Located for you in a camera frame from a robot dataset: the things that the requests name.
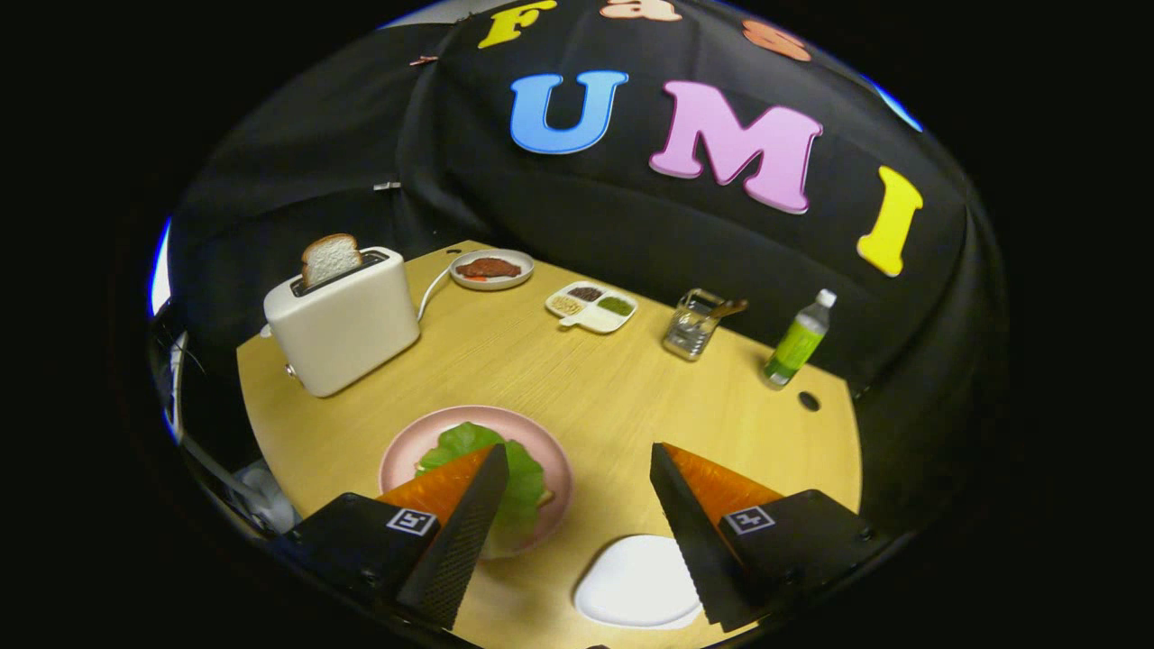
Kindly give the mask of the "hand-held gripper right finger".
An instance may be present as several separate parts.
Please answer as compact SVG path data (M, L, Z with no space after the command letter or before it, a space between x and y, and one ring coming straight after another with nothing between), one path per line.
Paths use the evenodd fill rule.
M784 497L674 443L650 480L709 622L779 626L865 575L889 535L818 488Z

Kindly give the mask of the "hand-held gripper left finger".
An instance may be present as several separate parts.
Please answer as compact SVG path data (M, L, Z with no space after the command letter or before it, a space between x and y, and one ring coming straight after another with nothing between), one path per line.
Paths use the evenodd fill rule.
M334 498L275 551L359 607L450 629L507 483L505 446L490 443L383 497Z

